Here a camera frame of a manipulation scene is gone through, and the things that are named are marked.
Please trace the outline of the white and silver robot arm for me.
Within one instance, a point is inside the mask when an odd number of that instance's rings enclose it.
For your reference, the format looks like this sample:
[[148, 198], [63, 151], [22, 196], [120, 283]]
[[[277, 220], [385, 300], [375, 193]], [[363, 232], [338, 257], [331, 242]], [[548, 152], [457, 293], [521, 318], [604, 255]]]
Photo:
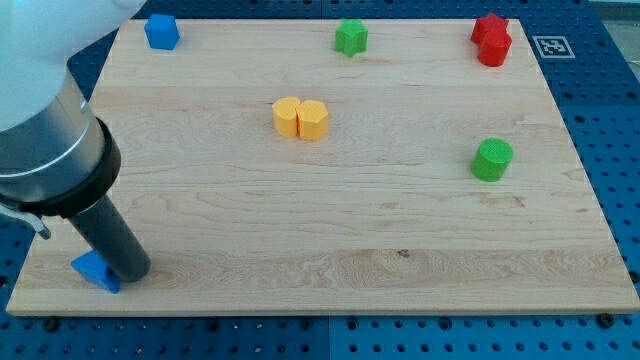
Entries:
[[1, 212], [71, 217], [109, 190], [119, 149], [67, 67], [144, 0], [1, 4]]

